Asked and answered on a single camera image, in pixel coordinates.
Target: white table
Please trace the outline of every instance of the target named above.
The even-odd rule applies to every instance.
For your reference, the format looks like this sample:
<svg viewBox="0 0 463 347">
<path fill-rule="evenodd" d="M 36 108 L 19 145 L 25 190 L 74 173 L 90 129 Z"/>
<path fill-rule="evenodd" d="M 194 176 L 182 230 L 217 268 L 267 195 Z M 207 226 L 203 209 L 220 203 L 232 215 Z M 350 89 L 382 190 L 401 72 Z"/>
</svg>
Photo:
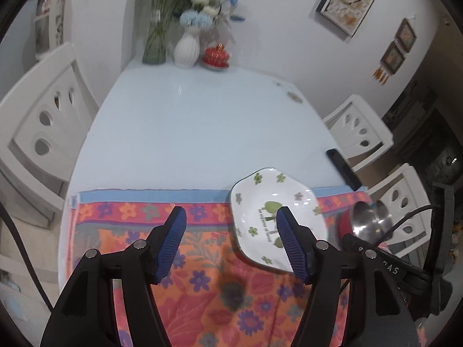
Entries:
<svg viewBox="0 0 463 347">
<path fill-rule="evenodd" d="M 134 59 L 93 122 L 68 196 L 94 189 L 230 190 L 264 167 L 312 188 L 342 185 L 326 158 L 334 147 L 328 129 L 292 84 L 240 68 L 215 73 Z M 66 208 L 60 252 L 66 248 L 68 215 Z"/>
</svg>

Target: ribbed white vase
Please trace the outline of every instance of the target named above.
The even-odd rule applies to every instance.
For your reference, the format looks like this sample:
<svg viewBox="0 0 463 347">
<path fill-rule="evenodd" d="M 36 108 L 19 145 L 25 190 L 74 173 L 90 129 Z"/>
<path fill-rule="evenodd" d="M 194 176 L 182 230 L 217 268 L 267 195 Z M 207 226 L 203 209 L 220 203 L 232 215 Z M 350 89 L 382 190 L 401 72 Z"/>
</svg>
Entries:
<svg viewBox="0 0 463 347">
<path fill-rule="evenodd" d="M 177 43 L 174 52 L 175 65 L 179 68 L 191 68 L 200 55 L 200 28 L 189 26 Z"/>
</svg>

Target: jar lid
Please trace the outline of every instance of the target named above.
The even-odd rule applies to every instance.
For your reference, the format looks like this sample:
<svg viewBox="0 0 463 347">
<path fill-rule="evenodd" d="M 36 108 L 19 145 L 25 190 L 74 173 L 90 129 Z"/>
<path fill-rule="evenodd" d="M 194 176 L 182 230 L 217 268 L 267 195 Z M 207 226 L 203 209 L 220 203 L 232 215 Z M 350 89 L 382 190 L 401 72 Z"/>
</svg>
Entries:
<svg viewBox="0 0 463 347">
<path fill-rule="evenodd" d="M 218 60 L 227 61 L 230 59 L 230 55 L 226 50 L 224 50 L 224 45 L 219 43 L 216 47 L 209 47 L 205 49 L 205 54 L 207 57 L 213 57 Z"/>
</svg>

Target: screw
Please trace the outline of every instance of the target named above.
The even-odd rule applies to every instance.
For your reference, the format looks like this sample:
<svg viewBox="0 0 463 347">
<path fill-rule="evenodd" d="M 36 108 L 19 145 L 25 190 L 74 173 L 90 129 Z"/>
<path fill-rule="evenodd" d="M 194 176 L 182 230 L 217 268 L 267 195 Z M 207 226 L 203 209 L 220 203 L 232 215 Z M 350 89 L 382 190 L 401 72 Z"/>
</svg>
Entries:
<svg viewBox="0 0 463 347">
<path fill-rule="evenodd" d="M 325 240 L 318 240 L 315 246 L 320 250 L 327 250 L 329 245 Z"/>
<path fill-rule="evenodd" d="M 371 250 L 371 249 L 367 249 L 366 252 L 365 252 L 365 255 L 368 257 L 368 258 L 376 258 L 376 252 L 374 250 Z"/>
<path fill-rule="evenodd" d="M 85 252 L 85 257 L 87 258 L 93 258 L 96 256 L 96 254 L 98 253 L 98 251 L 96 249 L 89 249 Z"/>
<path fill-rule="evenodd" d="M 143 249 L 144 247 L 146 247 L 146 240 L 137 240 L 133 243 L 133 247 L 135 249 Z"/>
</svg>

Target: blue rubber tip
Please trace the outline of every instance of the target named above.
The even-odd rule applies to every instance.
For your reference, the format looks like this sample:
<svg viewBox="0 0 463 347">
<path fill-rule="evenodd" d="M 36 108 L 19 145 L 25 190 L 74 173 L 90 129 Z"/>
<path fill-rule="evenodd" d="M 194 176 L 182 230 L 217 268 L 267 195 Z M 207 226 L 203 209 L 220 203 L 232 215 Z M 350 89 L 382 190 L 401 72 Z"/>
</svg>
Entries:
<svg viewBox="0 0 463 347">
<path fill-rule="evenodd" d="M 170 267 L 172 266 L 186 228 L 187 213 L 182 208 L 173 220 L 157 254 L 157 269 L 154 276 L 158 282 L 169 274 Z"/>
<path fill-rule="evenodd" d="M 276 228 L 280 234 L 283 247 L 295 276 L 302 280 L 302 282 L 307 282 L 310 274 L 307 271 L 306 254 L 300 246 L 295 232 L 291 228 L 291 224 L 282 209 L 279 209 L 276 213 Z"/>
</svg>

